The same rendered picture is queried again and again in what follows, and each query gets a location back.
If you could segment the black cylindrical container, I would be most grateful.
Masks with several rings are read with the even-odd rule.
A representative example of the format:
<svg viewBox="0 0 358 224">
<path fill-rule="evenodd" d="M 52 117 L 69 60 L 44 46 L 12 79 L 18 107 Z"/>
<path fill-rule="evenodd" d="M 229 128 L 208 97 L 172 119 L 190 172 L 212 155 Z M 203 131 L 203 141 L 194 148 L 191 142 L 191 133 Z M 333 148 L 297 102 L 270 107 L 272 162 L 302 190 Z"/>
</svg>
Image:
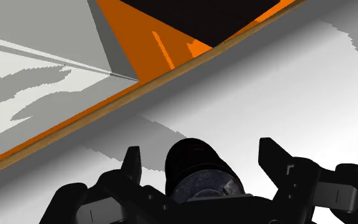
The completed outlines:
<svg viewBox="0 0 358 224">
<path fill-rule="evenodd" d="M 165 194 L 177 203 L 245 193 L 231 167 L 209 144 L 197 138 L 182 139 L 169 149 L 165 176 Z"/>
</svg>

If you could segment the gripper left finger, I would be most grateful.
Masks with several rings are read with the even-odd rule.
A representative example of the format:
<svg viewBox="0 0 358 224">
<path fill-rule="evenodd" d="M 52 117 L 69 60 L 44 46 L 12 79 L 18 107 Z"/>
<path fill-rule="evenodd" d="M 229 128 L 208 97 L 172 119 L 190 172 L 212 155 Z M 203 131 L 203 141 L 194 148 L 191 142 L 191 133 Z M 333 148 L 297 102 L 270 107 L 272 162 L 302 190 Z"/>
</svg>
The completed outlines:
<svg viewBox="0 0 358 224">
<path fill-rule="evenodd" d="M 39 224 L 170 224 L 170 199 L 152 186 L 141 186 L 141 154 L 128 148 L 120 169 L 84 183 L 61 186 Z"/>
</svg>

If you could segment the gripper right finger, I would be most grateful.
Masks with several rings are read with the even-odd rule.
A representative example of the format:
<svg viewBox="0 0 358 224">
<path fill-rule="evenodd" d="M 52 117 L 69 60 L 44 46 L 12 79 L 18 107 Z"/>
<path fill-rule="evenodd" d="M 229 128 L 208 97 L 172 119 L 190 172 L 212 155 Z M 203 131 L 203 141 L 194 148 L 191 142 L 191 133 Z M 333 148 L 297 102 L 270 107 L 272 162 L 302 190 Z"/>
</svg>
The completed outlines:
<svg viewBox="0 0 358 224">
<path fill-rule="evenodd" d="M 358 224 L 358 165 L 327 170 L 293 157 L 270 137 L 259 140 L 258 164 L 278 188 L 269 224 L 316 224 L 316 207 L 328 208 L 343 224 Z"/>
</svg>

